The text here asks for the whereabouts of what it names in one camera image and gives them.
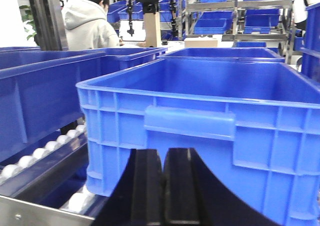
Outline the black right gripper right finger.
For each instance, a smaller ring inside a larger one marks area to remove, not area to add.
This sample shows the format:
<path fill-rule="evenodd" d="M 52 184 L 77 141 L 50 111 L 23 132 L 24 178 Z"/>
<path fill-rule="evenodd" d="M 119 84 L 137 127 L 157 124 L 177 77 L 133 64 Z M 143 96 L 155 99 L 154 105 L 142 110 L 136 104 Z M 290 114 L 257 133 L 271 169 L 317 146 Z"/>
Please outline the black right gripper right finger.
<path fill-rule="evenodd" d="M 193 148 L 171 148 L 164 161 L 165 225 L 276 225 L 212 173 Z"/>

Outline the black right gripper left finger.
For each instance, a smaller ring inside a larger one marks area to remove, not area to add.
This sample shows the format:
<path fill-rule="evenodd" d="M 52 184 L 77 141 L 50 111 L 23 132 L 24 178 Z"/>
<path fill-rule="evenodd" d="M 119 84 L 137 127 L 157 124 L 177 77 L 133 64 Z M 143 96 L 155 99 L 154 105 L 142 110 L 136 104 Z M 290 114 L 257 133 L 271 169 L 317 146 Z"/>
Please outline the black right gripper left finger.
<path fill-rule="evenodd" d="M 162 165 L 155 149 L 133 149 L 92 225 L 162 225 Z"/>

